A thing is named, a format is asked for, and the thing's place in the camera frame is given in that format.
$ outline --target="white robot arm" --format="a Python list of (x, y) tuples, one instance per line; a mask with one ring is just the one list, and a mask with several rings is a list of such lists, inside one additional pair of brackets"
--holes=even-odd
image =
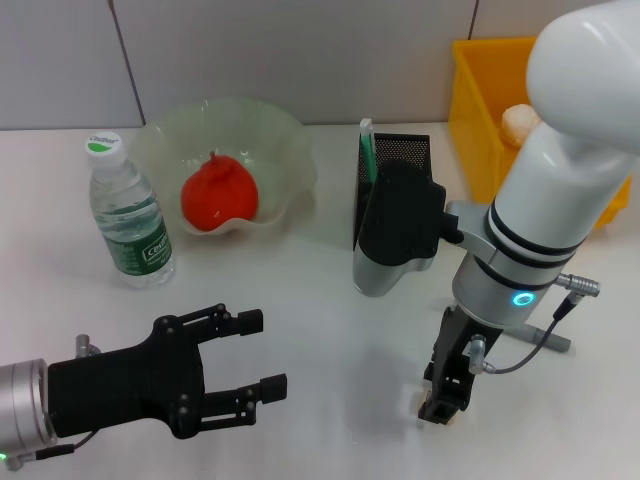
[[(561, 272), (640, 155), (639, 21), (640, 1), (623, 0), (570, 13), (545, 28), (527, 68), (529, 97), (544, 122), (490, 206), (452, 202), (442, 218), (433, 209), (420, 218), (420, 202), (404, 206), (414, 213), (405, 215), (414, 222), (405, 231), (422, 235), (431, 225), (430, 234), (467, 250), (452, 285), (456, 307), (444, 314), (425, 372), (432, 395), (420, 418), (446, 424), (466, 409), (475, 374), (513, 371), (537, 353), (548, 335), (514, 367), (497, 370), (484, 361), (503, 330), (524, 324), (552, 285), (570, 294), (548, 333), (580, 299), (598, 295), (597, 282)], [(372, 197), (393, 184), (382, 172)], [(406, 271), (424, 270), (431, 260), (405, 256), (397, 257), (402, 264), (384, 263), (393, 255), (367, 237), (387, 222), (377, 215), (367, 209), (354, 252), (354, 281), (371, 296), (384, 295)], [(415, 247), (404, 246), (407, 252)]]

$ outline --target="pen holder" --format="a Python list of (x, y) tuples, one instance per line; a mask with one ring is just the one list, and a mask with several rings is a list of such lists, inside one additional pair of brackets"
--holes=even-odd
[[(401, 135), (395, 133), (374, 134), (376, 143), (376, 168), (385, 162), (409, 162), (426, 170), (431, 177), (431, 153), (429, 135)], [(373, 183), (367, 180), (362, 158), (362, 143), (358, 141), (358, 178), (356, 180), (355, 205), (353, 211), (353, 248), (358, 242), (360, 225), (369, 203)]]

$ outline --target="yellow plastic box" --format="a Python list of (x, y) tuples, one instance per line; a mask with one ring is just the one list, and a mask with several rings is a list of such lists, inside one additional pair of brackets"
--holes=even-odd
[[(474, 201), (491, 203), (509, 173), (518, 148), (499, 135), (502, 113), (529, 104), (526, 71), (535, 37), (461, 40), (453, 43), (456, 74), (449, 130)], [(597, 227), (613, 221), (629, 203), (628, 178)]]

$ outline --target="plastic bottle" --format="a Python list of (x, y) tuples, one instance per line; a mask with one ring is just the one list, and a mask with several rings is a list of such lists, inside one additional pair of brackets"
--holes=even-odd
[(175, 259), (149, 181), (127, 159), (116, 133), (91, 135), (85, 150), (93, 170), (91, 211), (122, 278), (135, 288), (166, 282)]

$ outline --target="table surface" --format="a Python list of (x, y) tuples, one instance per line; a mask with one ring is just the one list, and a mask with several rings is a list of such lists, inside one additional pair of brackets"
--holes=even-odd
[[(432, 425), (416, 420), (422, 373), (464, 252), (442, 243), (429, 271), (406, 275), (383, 298), (360, 295), (350, 248), (358, 128), (309, 130), (315, 194), (267, 232), (194, 237), (169, 224), (177, 272), (149, 291), (119, 283), (91, 217), (82, 150), (91, 131), (0, 132), (0, 364), (69, 359), (79, 333), (103, 351), (128, 347), (158, 316), (224, 302), (232, 312), (262, 309), (264, 332), (201, 347), (208, 389), (289, 377), (289, 398), (260, 404), (255, 426), (180, 441), (143, 420), (14, 478), (637, 478), (640, 192), (566, 269), (603, 283), (557, 328), (573, 341), (569, 353), (543, 350), (517, 373), (478, 378), (467, 411)], [(467, 197), (446, 124), (380, 131), (430, 135), (434, 179), (449, 200)], [(136, 130), (120, 133), (129, 142)], [(530, 323), (546, 328), (563, 297), (552, 289)], [(530, 350), (503, 336), (490, 360), (508, 366)]]

